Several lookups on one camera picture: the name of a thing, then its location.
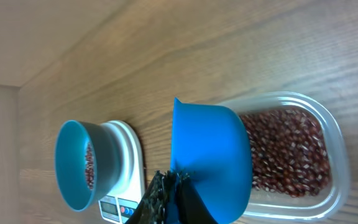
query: clear plastic container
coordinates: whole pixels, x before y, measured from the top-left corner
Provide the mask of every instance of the clear plastic container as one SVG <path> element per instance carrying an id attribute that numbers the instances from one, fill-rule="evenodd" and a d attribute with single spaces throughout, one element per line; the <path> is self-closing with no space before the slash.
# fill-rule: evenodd
<path id="1" fill-rule="evenodd" d="M 331 166 L 331 183 L 315 197 L 292 198 L 286 194 L 252 190 L 245 217 L 315 222 L 330 217 L 345 204 L 351 184 L 346 148 L 337 122 L 321 104 L 298 93 L 275 92 L 253 98 L 240 97 L 219 105 L 237 114 L 297 106 L 315 116 L 323 130 Z"/>

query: white scale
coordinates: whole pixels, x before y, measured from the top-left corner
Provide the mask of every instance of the white scale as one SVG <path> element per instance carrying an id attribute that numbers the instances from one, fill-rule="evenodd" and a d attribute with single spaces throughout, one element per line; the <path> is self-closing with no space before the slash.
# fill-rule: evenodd
<path id="1" fill-rule="evenodd" d="M 101 124 L 116 140 L 121 153 L 121 173 L 110 192 L 99 201 L 104 220 L 125 223 L 134 213 L 145 191 L 142 149 L 134 130 L 123 121 Z"/>

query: adzuki bean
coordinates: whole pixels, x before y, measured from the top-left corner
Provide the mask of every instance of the adzuki bean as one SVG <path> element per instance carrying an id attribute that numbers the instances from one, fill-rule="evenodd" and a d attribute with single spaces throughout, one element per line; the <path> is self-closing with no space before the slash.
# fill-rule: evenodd
<path id="1" fill-rule="evenodd" d="M 252 188 L 316 196 L 331 181 L 317 119 L 295 107 L 243 114 L 252 153 Z"/>
<path id="2" fill-rule="evenodd" d="M 92 146 L 88 144 L 86 147 L 86 154 L 85 154 L 85 181 L 88 185 L 90 190 L 93 189 L 93 155 L 92 155 Z"/>

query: wooden table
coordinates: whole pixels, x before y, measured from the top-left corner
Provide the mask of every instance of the wooden table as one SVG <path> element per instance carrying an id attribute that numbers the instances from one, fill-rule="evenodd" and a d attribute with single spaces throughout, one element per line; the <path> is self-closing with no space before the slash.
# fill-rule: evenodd
<path id="1" fill-rule="evenodd" d="M 283 90 L 316 99 L 337 119 L 352 190 L 324 222 L 358 223 L 358 1 L 120 4 L 19 92 L 22 223 L 106 223 L 97 205 L 72 212 L 58 191 L 53 148 L 65 120 L 127 121 L 150 180 L 169 168 L 175 96 L 214 104 Z"/>

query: blue bowl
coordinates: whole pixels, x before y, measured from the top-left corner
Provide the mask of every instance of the blue bowl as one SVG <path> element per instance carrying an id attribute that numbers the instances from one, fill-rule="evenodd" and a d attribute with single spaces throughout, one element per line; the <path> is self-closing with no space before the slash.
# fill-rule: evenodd
<path id="1" fill-rule="evenodd" d="M 94 184 L 90 190 L 85 180 L 85 154 L 92 145 Z M 102 199 L 119 178 L 121 160 L 117 144 L 101 126 L 79 121 L 63 124 L 56 141 L 55 173 L 60 193 L 76 212 Z"/>
<path id="2" fill-rule="evenodd" d="M 247 208 L 252 160 L 246 129 L 229 108 L 175 99 L 171 169 L 188 172 L 218 223 L 236 221 Z"/>

